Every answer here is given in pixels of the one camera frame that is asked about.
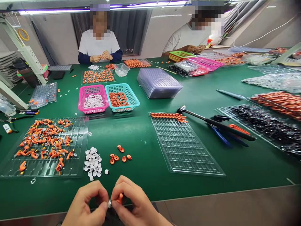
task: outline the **green basket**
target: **green basket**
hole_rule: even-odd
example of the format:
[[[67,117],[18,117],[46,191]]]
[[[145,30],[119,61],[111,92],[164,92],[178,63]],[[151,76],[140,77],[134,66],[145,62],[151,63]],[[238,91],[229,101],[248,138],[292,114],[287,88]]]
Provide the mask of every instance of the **green basket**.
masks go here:
[[[191,53],[187,53],[184,51],[171,51],[169,52],[169,58],[174,62],[180,62],[182,60],[185,60],[187,58],[196,57],[196,55],[193,55]]]
[[[132,91],[132,89],[130,88],[130,86],[127,83],[106,85],[104,88],[106,90],[107,97],[109,100],[109,106],[113,112],[130,111],[140,105],[139,100],[137,99],[136,95],[134,94],[134,92]],[[109,97],[109,93],[117,93],[117,92],[123,92],[125,94],[127,101],[129,103],[129,106],[122,106],[122,107],[113,107],[112,106],[111,100]]]

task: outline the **wooden stick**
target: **wooden stick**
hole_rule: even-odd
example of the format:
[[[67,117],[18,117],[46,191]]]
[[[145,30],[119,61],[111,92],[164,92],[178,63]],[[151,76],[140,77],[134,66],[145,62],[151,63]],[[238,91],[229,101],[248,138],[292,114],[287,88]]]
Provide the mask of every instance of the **wooden stick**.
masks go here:
[[[167,70],[167,69],[164,69],[164,68],[161,68],[161,69],[176,74],[175,72],[169,71],[169,70]]]

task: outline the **blue basket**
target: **blue basket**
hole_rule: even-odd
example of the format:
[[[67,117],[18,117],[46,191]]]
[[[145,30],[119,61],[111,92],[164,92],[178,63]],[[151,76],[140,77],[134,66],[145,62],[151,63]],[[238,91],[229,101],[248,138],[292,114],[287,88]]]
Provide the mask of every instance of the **blue basket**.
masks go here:
[[[113,112],[130,111],[140,105],[139,100],[137,99],[136,95],[134,94],[134,92],[132,91],[132,89],[130,88],[130,86],[127,83],[106,85],[104,88],[106,89],[107,97],[109,100],[109,105]],[[113,107],[111,105],[109,93],[117,93],[117,92],[123,92],[125,94],[127,101],[129,103],[129,106]]]

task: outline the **tile floor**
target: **tile floor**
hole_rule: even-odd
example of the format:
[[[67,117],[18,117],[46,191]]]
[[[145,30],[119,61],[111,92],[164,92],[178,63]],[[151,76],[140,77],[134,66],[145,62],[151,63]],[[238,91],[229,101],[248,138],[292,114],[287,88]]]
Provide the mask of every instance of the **tile floor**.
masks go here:
[[[297,186],[286,186],[162,201],[156,206],[176,226],[297,225],[293,220],[300,211],[300,195]],[[55,226],[64,217],[63,213],[3,221],[0,226]]]

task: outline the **hammer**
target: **hammer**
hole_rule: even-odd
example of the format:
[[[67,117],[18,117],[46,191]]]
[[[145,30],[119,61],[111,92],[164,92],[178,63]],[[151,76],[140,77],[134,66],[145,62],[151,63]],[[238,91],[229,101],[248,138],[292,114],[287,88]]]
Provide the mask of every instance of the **hammer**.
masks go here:
[[[228,127],[228,126],[226,126],[226,125],[224,125],[224,124],[222,124],[222,123],[219,123],[219,122],[214,121],[214,120],[212,120],[212,119],[208,119],[208,118],[205,118],[205,117],[203,117],[203,116],[197,115],[197,114],[195,114],[195,113],[193,113],[193,112],[191,112],[191,111],[188,111],[188,110],[186,110],[186,106],[185,106],[185,105],[181,106],[181,107],[177,110],[177,113],[179,113],[179,114],[182,114],[183,112],[186,112],[186,113],[188,113],[188,114],[190,114],[190,115],[192,115],[192,116],[195,116],[195,117],[197,117],[197,118],[200,118],[200,119],[204,120],[205,122],[207,122],[207,123],[209,123],[209,124],[215,125],[215,126],[221,128],[221,129],[223,129],[223,130],[226,130],[226,131],[228,131],[228,132],[231,132],[231,133],[233,133],[233,134],[235,134],[235,135],[238,135],[238,136],[240,136],[240,137],[242,137],[242,138],[245,138],[245,139],[248,140],[248,141],[254,141],[254,140],[256,140],[256,137],[250,136],[250,135],[245,134],[245,133],[243,133],[243,132],[240,132],[240,131],[238,131],[238,130],[236,130],[236,129],[230,128],[230,127]]]

